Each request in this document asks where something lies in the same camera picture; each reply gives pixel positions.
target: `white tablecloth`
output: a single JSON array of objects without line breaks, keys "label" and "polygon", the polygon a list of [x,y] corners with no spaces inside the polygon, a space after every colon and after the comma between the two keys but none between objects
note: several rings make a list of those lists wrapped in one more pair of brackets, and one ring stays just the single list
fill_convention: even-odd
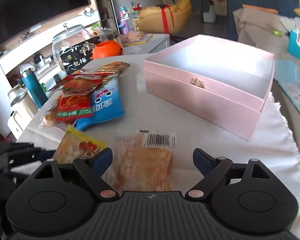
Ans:
[{"label": "white tablecloth", "polygon": [[[202,175],[192,162],[195,148],[201,148],[213,157],[225,156],[235,163],[247,163],[250,158],[260,159],[294,194],[299,213],[291,232],[300,238],[300,154],[279,103],[272,96],[260,116],[250,141],[194,115],[161,98],[147,93],[142,72],[143,59],[149,54],[128,55],[93,60],[86,68],[98,68],[113,61],[125,61],[131,66],[119,77],[119,87],[125,114],[116,120],[92,125],[84,132],[113,147],[114,137],[129,135],[140,129],[154,132],[175,132],[172,186],[183,193],[195,185]],[[56,149],[64,132],[56,127],[38,128],[44,111],[54,95],[36,114],[18,141],[33,142],[38,147]]]}]

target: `orange snack wrapper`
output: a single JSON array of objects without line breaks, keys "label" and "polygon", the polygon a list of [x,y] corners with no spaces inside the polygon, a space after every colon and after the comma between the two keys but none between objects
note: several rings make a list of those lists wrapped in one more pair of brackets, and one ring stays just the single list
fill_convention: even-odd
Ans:
[{"label": "orange snack wrapper", "polygon": [[95,74],[76,73],[66,76],[49,91],[63,90],[69,95],[87,95],[102,83],[103,76]]},{"label": "orange snack wrapper", "polygon": [[129,67],[130,64],[123,62],[123,61],[115,61],[112,63],[109,63],[107,65],[103,65],[100,68],[98,68],[94,74],[98,74],[98,75],[103,75],[103,74],[107,74],[107,75],[111,75],[111,74],[116,74],[118,72],[121,72],[123,70],[125,70],[127,67]]}]

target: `glass jar lid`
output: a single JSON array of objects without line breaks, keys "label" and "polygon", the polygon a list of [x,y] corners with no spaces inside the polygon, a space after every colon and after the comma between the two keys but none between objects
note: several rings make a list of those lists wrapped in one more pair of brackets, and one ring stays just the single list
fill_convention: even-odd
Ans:
[{"label": "glass jar lid", "polygon": [[69,38],[82,31],[86,32],[86,29],[82,25],[76,25],[71,28],[67,28],[67,24],[65,23],[63,27],[65,28],[65,30],[53,37],[53,43],[65,40],[66,38]]}]

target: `black snack bag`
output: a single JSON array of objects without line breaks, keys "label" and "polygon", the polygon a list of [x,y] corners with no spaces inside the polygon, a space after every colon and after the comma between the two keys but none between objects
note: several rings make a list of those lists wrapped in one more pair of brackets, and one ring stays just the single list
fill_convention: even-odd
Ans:
[{"label": "black snack bag", "polygon": [[60,53],[63,66],[68,75],[82,68],[92,60],[92,50],[100,43],[98,36],[73,45]]}]

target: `teal water bottle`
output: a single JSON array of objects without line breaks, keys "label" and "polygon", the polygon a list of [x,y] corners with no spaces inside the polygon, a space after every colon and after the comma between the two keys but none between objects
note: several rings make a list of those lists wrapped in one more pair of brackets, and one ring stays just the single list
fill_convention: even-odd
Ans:
[{"label": "teal water bottle", "polygon": [[47,102],[48,98],[42,90],[37,77],[35,76],[31,68],[23,71],[21,75],[22,81],[26,85],[26,88],[29,90],[34,104],[38,107],[38,109],[40,109],[44,105],[44,103]]}]

